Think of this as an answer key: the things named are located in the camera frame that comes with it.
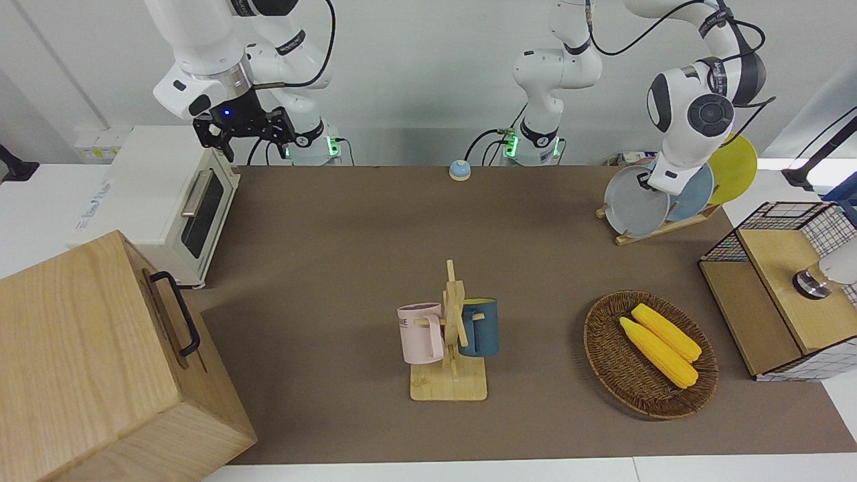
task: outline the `blue mug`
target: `blue mug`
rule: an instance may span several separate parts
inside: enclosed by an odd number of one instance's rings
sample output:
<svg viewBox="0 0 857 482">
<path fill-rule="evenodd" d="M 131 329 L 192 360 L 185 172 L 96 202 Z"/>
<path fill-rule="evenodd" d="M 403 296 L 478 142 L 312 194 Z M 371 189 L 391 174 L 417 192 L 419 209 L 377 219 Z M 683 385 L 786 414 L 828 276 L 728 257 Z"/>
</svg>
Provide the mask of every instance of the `blue mug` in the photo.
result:
<svg viewBox="0 0 857 482">
<path fill-rule="evenodd" d="M 500 323 L 497 319 L 497 300 L 468 298 L 464 301 L 461 317 L 467 346 L 458 345 L 465 357 L 492 357 L 500 350 Z"/>
</svg>

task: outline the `oven window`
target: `oven window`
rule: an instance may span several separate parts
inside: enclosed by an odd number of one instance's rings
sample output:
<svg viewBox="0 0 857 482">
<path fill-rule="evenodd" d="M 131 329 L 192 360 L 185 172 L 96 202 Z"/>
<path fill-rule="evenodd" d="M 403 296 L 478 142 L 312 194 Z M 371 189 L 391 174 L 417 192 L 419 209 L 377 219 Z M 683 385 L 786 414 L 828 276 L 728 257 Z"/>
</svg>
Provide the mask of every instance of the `oven window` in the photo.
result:
<svg viewBox="0 0 857 482">
<path fill-rule="evenodd" d="M 206 243 L 206 239 L 208 239 L 208 232 L 211 231 L 212 223 L 214 222 L 214 217 L 217 214 L 217 208 L 220 206 L 222 198 L 223 185 L 215 173 L 212 176 L 211 183 L 208 185 L 205 196 L 202 198 L 200 212 L 195 218 L 189 218 L 184 223 L 184 231 L 182 232 L 182 243 L 196 259 L 200 259 L 202 246 Z"/>
</svg>

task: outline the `woven basket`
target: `woven basket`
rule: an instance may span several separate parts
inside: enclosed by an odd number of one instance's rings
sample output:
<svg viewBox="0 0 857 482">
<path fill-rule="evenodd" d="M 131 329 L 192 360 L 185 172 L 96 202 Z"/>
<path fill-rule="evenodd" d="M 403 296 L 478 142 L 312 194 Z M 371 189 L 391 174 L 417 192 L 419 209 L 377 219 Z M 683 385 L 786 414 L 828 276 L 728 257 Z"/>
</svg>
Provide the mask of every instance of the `woven basket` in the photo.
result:
<svg viewBox="0 0 857 482">
<path fill-rule="evenodd" d="M 702 355 L 693 362 L 699 372 L 697 382 L 687 389 L 673 385 L 625 335 L 619 317 L 645 303 L 675 323 L 700 347 Z M 711 400 L 717 385 L 717 359 L 699 326 L 684 311 L 666 299 L 647 292 L 611 293 L 598 300 L 584 324 L 586 358 L 596 377 L 622 403 L 653 419 L 669 420 L 692 415 Z"/>
</svg>

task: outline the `wooden box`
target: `wooden box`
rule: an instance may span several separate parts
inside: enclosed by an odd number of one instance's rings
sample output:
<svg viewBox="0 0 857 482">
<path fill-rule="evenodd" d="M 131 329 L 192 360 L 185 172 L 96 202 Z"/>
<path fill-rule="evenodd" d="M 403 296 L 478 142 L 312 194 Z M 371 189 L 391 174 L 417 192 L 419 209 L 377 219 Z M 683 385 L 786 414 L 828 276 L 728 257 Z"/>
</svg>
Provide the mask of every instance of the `wooden box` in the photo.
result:
<svg viewBox="0 0 857 482">
<path fill-rule="evenodd" d="M 113 232 L 0 280 L 0 480 L 197 481 L 255 443 L 200 314 L 152 274 Z"/>
<path fill-rule="evenodd" d="M 842 291 L 804 298 L 792 286 L 819 255 L 796 230 L 737 231 L 747 261 L 699 266 L 750 374 L 757 380 L 823 380 L 857 368 L 857 309 Z"/>
</svg>

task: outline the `yellow plate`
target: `yellow plate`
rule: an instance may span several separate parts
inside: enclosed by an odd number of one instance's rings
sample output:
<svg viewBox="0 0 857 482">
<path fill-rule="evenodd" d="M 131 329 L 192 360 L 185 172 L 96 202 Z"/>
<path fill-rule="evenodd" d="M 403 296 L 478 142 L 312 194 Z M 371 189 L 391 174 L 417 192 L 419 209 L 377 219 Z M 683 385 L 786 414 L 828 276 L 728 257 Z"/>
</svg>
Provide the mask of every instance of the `yellow plate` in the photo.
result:
<svg viewBox="0 0 857 482">
<path fill-rule="evenodd" d="M 717 149 L 708 160 L 714 172 L 714 184 L 719 186 L 711 196 L 710 204 L 723 204 L 744 194 L 756 178 L 758 156 L 756 149 L 744 136 L 738 136 L 725 148 Z"/>
</svg>

